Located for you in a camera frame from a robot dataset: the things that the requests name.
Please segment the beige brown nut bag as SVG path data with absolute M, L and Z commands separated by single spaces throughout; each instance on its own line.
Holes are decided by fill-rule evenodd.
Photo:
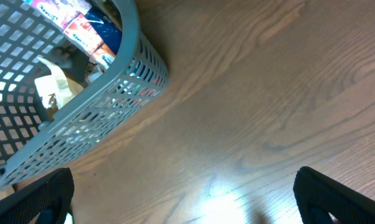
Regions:
M 36 78 L 34 84 L 45 109 L 65 106 L 77 96 L 84 87 L 65 75 L 65 72 L 56 64 L 39 57 L 38 60 L 49 70 L 50 74 Z

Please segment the grey plastic basket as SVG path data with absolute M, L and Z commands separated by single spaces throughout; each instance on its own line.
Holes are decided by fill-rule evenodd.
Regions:
M 32 81 L 44 48 L 66 40 L 21 1 L 0 1 L 0 190 L 83 156 L 165 88 L 166 64 L 141 33 L 135 2 L 115 4 L 127 31 L 115 63 L 49 116 Z

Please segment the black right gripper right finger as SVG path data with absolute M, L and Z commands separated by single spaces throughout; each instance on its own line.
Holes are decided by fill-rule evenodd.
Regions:
M 375 201 L 311 167 L 298 170 L 293 192 L 304 224 L 375 223 Z

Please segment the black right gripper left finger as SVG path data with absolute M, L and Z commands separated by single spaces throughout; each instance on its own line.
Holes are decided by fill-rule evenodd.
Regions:
M 73 223 L 74 180 L 59 168 L 0 200 L 0 223 Z

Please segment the tissue pack multipack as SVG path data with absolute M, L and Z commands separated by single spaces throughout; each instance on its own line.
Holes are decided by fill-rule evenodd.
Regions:
M 116 58 L 122 31 L 86 0 L 25 0 L 104 69 Z

